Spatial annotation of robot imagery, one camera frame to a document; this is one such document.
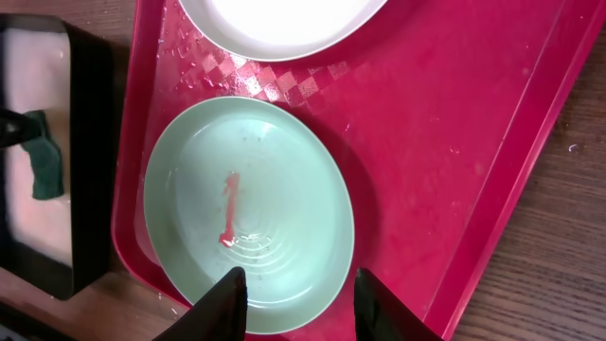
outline tray rim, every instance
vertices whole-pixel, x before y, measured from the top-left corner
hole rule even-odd
[[[147,105],[144,104],[145,100],[141,100],[141,94],[146,94],[146,92],[149,94],[152,91],[152,81],[147,81],[147,83],[145,83],[145,80],[154,79],[155,67],[153,68],[154,72],[143,73],[147,76],[147,77],[144,77],[143,80],[138,80],[134,77],[134,73],[136,73],[136,72],[134,72],[134,70],[135,69],[149,70],[149,69],[144,68],[143,66],[149,65],[150,63],[155,65],[155,51],[156,51],[156,48],[155,48],[156,41],[155,40],[148,39],[147,41],[145,41],[145,40],[141,40],[140,38],[143,36],[150,37],[152,35],[159,37],[161,25],[151,24],[151,20],[146,20],[146,18],[161,16],[162,7],[163,7],[164,3],[165,3],[165,0],[155,0],[155,1],[137,0],[136,1],[135,17],[134,17],[134,35],[133,35],[133,44],[132,44],[131,55],[130,55],[131,58],[130,58],[130,64],[129,64],[129,74],[128,74],[128,78],[127,78],[127,91],[126,91],[126,97],[125,97],[124,113],[135,110],[136,112],[139,113],[139,116],[140,116],[139,118],[147,118],[145,113],[148,111],[147,108],[149,108],[150,105],[149,105],[149,103]],[[579,35],[580,36],[579,40],[577,41],[576,48],[571,49],[572,51],[570,53],[571,58],[569,60],[569,63],[565,67],[562,67],[560,70],[561,71],[561,73],[559,73],[559,75],[561,75],[559,77],[560,81],[558,82],[557,85],[555,85],[555,91],[552,93],[552,96],[550,96],[552,98],[552,100],[550,100],[547,105],[546,111],[544,112],[544,115],[543,115],[543,120],[540,124],[540,128],[537,130],[537,133],[535,135],[533,135],[533,138],[530,141],[530,145],[528,146],[527,153],[524,154],[524,157],[519,158],[519,161],[521,163],[520,168],[519,168],[519,170],[517,170],[515,172],[515,179],[513,180],[513,183],[512,183],[512,186],[510,187],[509,192],[505,193],[506,197],[507,197],[505,199],[505,204],[500,208],[500,211],[498,212],[496,217],[494,217],[495,218],[494,219],[494,221],[495,221],[494,228],[490,230],[489,236],[485,240],[480,241],[480,242],[483,242],[484,247],[478,248],[481,251],[476,255],[477,262],[474,265],[469,265],[469,268],[472,272],[471,276],[468,277],[467,279],[459,278],[459,283],[462,283],[462,288],[460,290],[461,295],[456,296],[459,298],[455,298],[454,300],[451,299],[450,301],[445,301],[446,303],[448,303],[450,305],[449,308],[451,308],[451,309],[444,310],[443,307],[440,307],[442,309],[436,308],[436,306],[440,306],[443,303],[442,299],[446,298],[444,296],[449,296],[450,298],[452,298],[454,296],[454,295],[452,295],[452,291],[449,289],[445,289],[445,285],[443,284],[447,279],[450,279],[451,277],[455,277],[455,278],[457,277],[456,274],[453,274],[454,271],[451,270],[452,268],[449,265],[447,267],[446,274],[444,275],[440,284],[437,287],[437,292],[427,310],[426,315],[421,319],[423,321],[423,323],[425,323],[427,326],[429,326],[436,334],[440,335],[445,340],[448,340],[453,336],[453,334],[455,332],[455,328],[456,328],[460,318],[462,317],[462,315],[465,311],[465,308],[467,307],[467,304],[469,303],[469,300],[471,299],[472,293],[473,293],[475,287],[477,286],[479,279],[482,277],[484,270],[488,266],[490,256],[494,252],[496,245],[497,245],[498,241],[500,240],[501,235],[503,234],[505,226],[507,225],[508,219],[509,219],[511,213],[513,212],[513,209],[515,208],[520,195],[522,194],[522,190],[524,189],[526,180],[528,179],[530,172],[532,171],[532,168],[537,161],[537,158],[541,152],[541,149],[544,146],[544,143],[546,142],[547,138],[549,137],[549,135],[551,133],[551,129],[556,122],[556,119],[560,113],[561,108],[563,107],[563,105],[567,99],[569,92],[572,90],[572,87],[584,64],[585,59],[587,58],[587,56],[591,50],[593,41],[596,39],[597,35],[599,34],[599,32],[601,30],[602,24],[606,20],[606,0],[587,0],[587,1],[582,1],[582,2],[581,1],[575,2],[574,0],[564,0],[561,3],[561,8],[559,10],[559,14],[554,18],[554,25],[551,28],[550,33],[545,40],[545,45],[548,45],[549,43],[553,43],[554,38],[551,35],[551,32],[553,32],[554,29],[561,27],[563,24],[569,24],[569,23],[565,22],[561,16],[561,9],[563,9],[563,7],[566,5],[577,6],[577,7],[585,6],[586,8],[588,8],[590,10],[590,13],[592,13],[591,19],[587,19],[587,24],[586,24],[585,28],[583,28],[582,26],[576,27],[576,32],[581,32],[581,34]],[[535,70],[538,69],[542,63],[544,63],[543,55],[540,58],[538,58],[537,62],[535,63]],[[478,216],[481,216],[481,214],[478,214],[478,211],[476,208],[481,206],[483,203],[485,203],[489,199],[487,197],[489,197],[490,195],[493,194],[492,192],[490,192],[490,188],[488,188],[488,186],[487,186],[487,185],[493,184],[493,183],[495,183],[495,181],[497,181],[497,180],[495,180],[495,175],[493,174],[494,173],[493,167],[495,166],[495,164],[497,162],[500,162],[500,161],[502,162],[504,158],[511,156],[510,152],[507,152],[506,148],[507,148],[507,146],[513,145],[513,142],[515,142],[515,137],[516,137],[515,133],[517,133],[517,130],[512,129],[512,128],[515,128],[515,126],[514,126],[515,118],[519,117],[520,113],[523,112],[523,110],[528,110],[527,109],[528,105],[524,104],[525,99],[527,99],[526,90],[530,86],[537,86],[537,83],[538,82],[537,82],[536,76],[533,74],[530,77],[528,83],[526,84],[525,92],[521,95],[521,97],[519,99],[518,108],[516,108],[516,112],[511,118],[511,121],[508,126],[508,131],[506,132],[504,140],[493,159],[493,163],[490,167],[489,174],[487,176],[487,180],[485,181],[485,184],[483,185],[482,189],[480,190],[480,192],[478,194],[478,199],[476,200],[476,203],[475,203],[474,209],[472,211],[472,214],[470,216],[470,219],[468,220],[468,222],[464,228],[465,232],[463,234],[463,237],[461,238],[461,242],[459,243],[459,246],[456,248],[453,258],[449,262],[449,264],[452,264],[454,261],[457,261],[457,260],[459,260],[459,261],[465,260],[469,257],[466,250],[463,250],[461,248],[461,244],[464,242],[466,237],[468,237],[467,239],[469,239],[468,230],[469,230],[469,225],[472,222],[472,219],[481,220],[481,217],[478,218]],[[135,87],[137,85],[140,85],[141,89],[135,89]],[[122,260],[122,262],[124,263],[126,268],[131,272],[131,274],[133,274],[137,279],[149,284],[154,289],[157,289],[157,287],[156,287],[156,285],[152,284],[152,281],[157,280],[156,284],[163,284],[163,283],[168,284],[169,287],[171,288],[171,290],[166,291],[165,293],[162,293],[162,294],[169,296],[170,298],[174,299],[178,303],[183,304],[186,307],[189,307],[187,302],[170,285],[170,283],[166,279],[166,277],[158,278],[154,275],[153,272],[146,272],[145,274],[135,272],[135,270],[125,260],[125,252],[124,252],[125,250],[122,250],[120,247],[118,247],[120,242],[118,241],[118,238],[116,237],[116,231],[117,231],[117,225],[120,224],[119,218],[121,218],[123,215],[128,215],[128,212],[127,212],[127,209],[125,208],[125,206],[119,204],[120,196],[124,195],[124,193],[122,192],[123,187],[121,185],[122,185],[122,183],[128,182],[128,180],[125,179],[125,177],[127,176],[125,174],[127,172],[134,171],[134,176],[131,177],[131,180],[133,180],[136,178],[136,175],[139,174],[139,170],[141,168],[140,160],[138,160],[138,162],[135,162],[134,165],[133,164],[128,165],[128,162],[127,162],[129,152],[127,151],[126,145],[128,145],[129,143],[125,143],[125,141],[133,140],[132,130],[130,130],[129,127],[134,126],[135,122],[136,122],[136,126],[140,126],[142,124],[141,120],[137,120],[136,118],[132,118],[132,117],[129,117],[126,115],[122,118],[122,126],[121,126],[121,132],[120,132],[120,146],[119,146],[119,152],[118,152],[118,165],[116,166],[115,198],[114,198],[114,210],[113,210],[113,215],[112,215],[112,239],[113,239],[114,245],[116,247],[117,254],[119,255],[120,259]],[[142,132],[138,132],[137,130],[135,130],[135,131],[139,135],[144,137],[144,134]],[[143,145],[143,138],[141,138],[141,141],[139,144],[141,146]],[[136,190],[131,190],[131,193],[127,193],[127,194],[131,194],[134,198],[136,198]],[[152,265],[153,267],[158,267],[158,265],[156,265],[155,263],[148,260],[145,256],[143,256],[142,251],[139,250],[138,254],[140,254],[140,255],[136,255],[136,256],[138,258],[139,257],[142,257],[142,258],[138,259],[137,261],[142,260],[142,261]]]
[[[544,119],[541,122],[541,126],[537,131],[536,137],[532,141],[530,141],[531,144],[529,146],[528,152],[525,153],[526,157],[519,158],[520,162],[522,163],[520,170],[517,172],[517,176],[512,184],[513,186],[511,187],[511,191],[508,193],[503,208],[496,217],[496,222],[494,224],[495,228],[493,228],[489,236],[487,236],[487,238],[485,239],[486,242],[484,242],[485,246],[482,248],[482,251],[479,253],[479,255],[477,255],[477,262],[475,263],[475,266],[472,267],[471,276],[468,280],[465,281],[460,299],[458,299],[456,302],[452,302],[451,298],[453,298],[453,295],[450,292],[451,286],[449,285],[449,288],[447,289],[445,288],[446,286],[442,284],[447,281],[447,279],[460,279],[459,274],[455,274],[455,271],[452,270],[452,267],[449,264],[446,274],[438,285],[434,300],[430,304],[427,314],[423,318],[423,322],[434,332],[437,332],[439,335],[441,335],[441,337],[445,340],[450,339],[455,333],[456,326],[458,325],[459,320],[465,312],[465,309],[472,298],[472,294],[475,288],[477,287],[477,284],[479,283],[480,279],[482,278],[486,267],[489,264],[490,257],[494,253],[494,250],[496,249],[496,246],[499,240],[501,239],[501,236],[503,235],[509,217],[513,213],[513,209],[516,207],[517,202],[520,196],[522,195],[522,191],[526,185],[526,181],[528,180],[528,177],[530,176],[530,173],[532,172],[532,169],[534,168],[534,165],[537,159],[539,158],[541,150],[543,149],[545,142],[551,135],[551,130],[555,125],[558,116],[560,115],[561,108],[565,104],[568,98],[568,94],[572,90],[572,87],[575,84],[575,80],[577,79],[577,76],[579,75],[579,72],[585,63],[589,52],[591,51],[593,42],[596,40],[602,28],[602,25],[606,20],[605,1],[593,1],[592,4],[597,4],[594,7],[590,7],[590,5],[587,5],[590,4],[590,2],[591,1],[580,2],[574,0],[565,0],[562,2],[561,8],[558,11],[558,15],[556,18],[554,18],[554,24],[549,31],[547,39],[545,40],[543,51],[540,57],[538,58],[537,62],[535,63],[535,69],[530,80],[526,84],[525,92],[520,97],[518,107],[516,108],[516,111],[511,118],[511,122],[509,123],[504,140],[501,146],[499,147],[497,154],[494,157],[492,165],[490,166],[487,180],[485,181],[484,185],[482,186],[482,189],[480,190],[478,199],[472,211],[472,215],[468,220],[461,242],[456,248],[456,251],[454,252],[450,264],[455,261],[464,261],[464,259],[469,257],[469,252],[467,252],[467,250],[465,250],[464,247],[461,246],[464,243],[463,239],[465,239],[466,237],[467,239],[472,238],[472,236],[468,236],[470,224],[475,223],[475,221],[484,220],[484,212],[482,211],[482,209],[477,208],[484,204],[487,200],[489,200],[491,196],[494,195],[494,193],[490,191],[490,185],[502,181],[501,178],[494,175],[493,167],[497,163],[503,162],[504,159],[510,160],[512,156],[515,157],[513,152],[517,153],[519,151],[517,149],[517,146],[515,150],[511,146],[516,144],[519,132],[523,130],[525,126],[515,124],[516,117],[523,116],[524,114],[530,111],[538,111],[538,109],[532,109],[534,103],[528,103],[528,101],[525,101],[525,99],[527,99],[528,91],[531,89],[531,87],[545,86],[544,78],[540,78],[539,80],[537,80],[536,72],[541,72],[540,76],[544,76],[546,73],[550,73],[553,71],[552,69],[540,69],[540,67],[545,64],[545,59],[553,58],[555,54],[558,54],[558,58],[561,58],[561,54],[557,53],[560,52],[561,49],[559,49],[558,51],[548,51],[546,50],[546,47],[550,44],[553,44],[554,40],[556,40],[552,33],[558,27],[570,25],[570,21],[574,20],[572,18],[563,17],[561,15],[562,9],[566,5],[576,6],[577,8],[585,5],[587,7],[587,10],[589,10],[589,13],[593,13],[593,15],[591,16],[591,19],[588,20],[586,29],[582,31],[582,34],[578,39],[578,44],[576,48],[570,51],[570,62],[568,64],[568,67],[561,71],[561,81],[559,85],[555,88],[553,99],[548,103],[548,107],[546,108],[546,114],[544,115]],[[432,309],[435,304],[437,306],[447,304],[449,307],[452,307],[452,309],[448,310],[449,312],[451,312],[451,316],[446,316],[446,314],[443,314],[440,309]]]

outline wood grain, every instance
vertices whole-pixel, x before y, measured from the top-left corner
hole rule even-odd
[[[127,44],[134,0],[2,0],[0,12],[58,15]],[[606,31],[454,340],[606,340],[605,207]],[[79,340],[150,340],[185,312],[131,278],[119,260],[113,268],[68,302],[0,269],[0,300]]]
[[[454,340],[606,340],[606,30]]]

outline plate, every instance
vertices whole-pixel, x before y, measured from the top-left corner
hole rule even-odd
[[[144,211],[156,256],[190,303],[245,270],[250,333],[312,321],[351,264],[341,172],[304,124],[260,100],[210,99],[174,119],[151,153]]]
[[[180,0],[208,40],[242,57],[288,61],[353,33],[386,0]]]

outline checkered pattern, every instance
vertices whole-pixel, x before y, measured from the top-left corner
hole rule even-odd
[[[258,63],[224,52],[208,49],[202,59],[204,77],[224,84],[230,94],[298,107],[322,105],[321,93],[349,71],[347,62],[317,68],[289,68],[283,63]]]

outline red sauce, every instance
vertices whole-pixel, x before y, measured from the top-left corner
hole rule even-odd
[[[238,184],[240,183],[240,175],[231,173],[225,179],[225,189],[223,195],[227,194],[227,208],[225,209],[225,231],[219,236],[219,242],[225,247],[231,247],[234,244],[236,235],[234,233],[234,213],[236,211],[236,193],[238,192]]]

